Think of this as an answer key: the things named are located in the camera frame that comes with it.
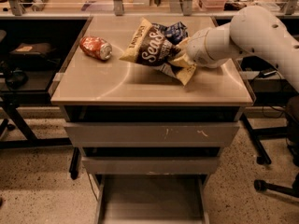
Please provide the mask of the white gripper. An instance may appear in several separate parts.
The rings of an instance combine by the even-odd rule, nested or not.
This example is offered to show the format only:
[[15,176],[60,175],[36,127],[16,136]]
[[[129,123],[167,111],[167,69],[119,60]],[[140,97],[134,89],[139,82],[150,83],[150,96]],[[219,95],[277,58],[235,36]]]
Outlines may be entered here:
[[211,30],[211,27],[199,30],[190,38],[186,37],[177,44],[182,52],[186,50],[187,55],[184,54],[169,62],[176,68],[176,78],[183,85],[186,85],[192,78],[196,65],[216,69],[226,63],[226,59],[213,60],[207,52],[206,39]]

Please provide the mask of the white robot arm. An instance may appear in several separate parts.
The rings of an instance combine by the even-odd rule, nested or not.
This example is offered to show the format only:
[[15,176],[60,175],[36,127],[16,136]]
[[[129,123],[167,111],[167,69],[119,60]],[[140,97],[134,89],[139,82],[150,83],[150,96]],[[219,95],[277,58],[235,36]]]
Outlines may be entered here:
[[264,7],[244,7],[230,22],[197,31],[183,40],[176,60],[214,69],[249,56],[270,63],[299,91],[299,42]]

